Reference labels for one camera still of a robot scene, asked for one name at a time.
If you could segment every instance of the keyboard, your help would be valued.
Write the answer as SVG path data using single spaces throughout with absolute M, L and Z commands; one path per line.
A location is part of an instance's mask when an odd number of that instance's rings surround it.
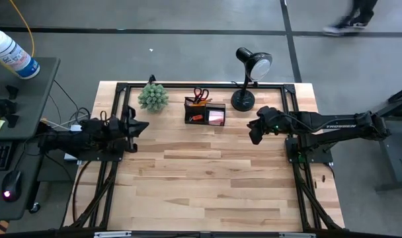
M 13 158 L 14 147 L 11 141 L 0 141 L 0 171 L 9 169 L 10 162 Z

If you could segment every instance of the person's foot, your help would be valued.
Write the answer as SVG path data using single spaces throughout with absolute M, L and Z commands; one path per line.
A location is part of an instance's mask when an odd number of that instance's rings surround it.
M 323 28 L 323 34 L 327 36 L 343 36 L 346 33 L 355 33 L 366 28 L 368 22 L 356 17 L 349 22 L 340 21 L 337 24 Z

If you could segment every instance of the wooden table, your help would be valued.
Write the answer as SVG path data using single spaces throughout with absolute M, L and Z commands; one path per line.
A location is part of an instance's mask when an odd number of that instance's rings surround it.
M 110 114 L 116 83 L 100 82 L 94 117 L 102 110 Z M 317 112 L 312 85 L 295 86 L 300 110 Z M 213 102 L 226 103 L 224 127 L 184 124 L 182 102 L 192 95 L 192 88 L 168 89 L 169 105 L 159 114 L 140 109 L 140 91 L 132 89 L 130 106 L 137 110 L 136 120 L 150 125 L 135 139 L 139 151 L 125 153 L 119 163 L 109 230 L 302 230 L 294 174 L 284 149 L 286 136 L 264 136 L 260 145 L 253 145 L 246 127 L 248 121 L 257 119 L 256 111 L 262 106 L 283 110 L 279 91 L 250 89 L 256 97 L 255 107 L 238 112 L 230 105 L 234 89 L 210 89 Z M 93 198 L 99 166 L 91 163 L 83 173 L 77 191 L 77 216 Z M 331 171 L 313 164 L 311 172 L 318 201 L 343 226 Z M 309 202 L 306 207 L 311 218 Z M 71 202 L 64 225 L 70 223 Z

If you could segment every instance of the desk lamp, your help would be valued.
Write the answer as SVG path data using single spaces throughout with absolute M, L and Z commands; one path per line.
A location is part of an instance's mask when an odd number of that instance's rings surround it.
M 236 57 L 245 66 L 245 81 L 243 88 L 234 92 L 231 98 L 232 106 L 241 112 L 246 112 L 252 109 L 255 104 L 254 94 L 247 90 L 249 82 L 260 81 L 272 65 L 272 56 L 268 53 L 252 53 L 246 48 L 239 48 L 236 51 Z

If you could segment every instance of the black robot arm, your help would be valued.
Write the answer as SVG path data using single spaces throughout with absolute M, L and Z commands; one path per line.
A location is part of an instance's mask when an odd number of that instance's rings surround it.
M 60 149 L 79 160 L 111 161 L 121 159 L 123 151 L 136 152 L 134 137 L 139 137 L 149 122 L 134 119 L 135 110 L 129 107 L 123 121 L 112 116 L 106 120 L 92 118 L 80 121 L 80 132 L 56 131 L 47 126 L 40 136 L 38 146 L 45 154 Z
M 247 125 L 251 129 L 251 141 L 256 145 L 260 143 L 262 135 L 269 133 L 298 135 L 303 149 L 354 138 L 382 140 L 390 135 L 384 119 L 371 112 L 332 116 L 322 116 L 316 112 L 285 114 L 264 106 L 257 112 L 257 116 L 259 119 Z M 338 130 L 313 134 L 322 129 Z

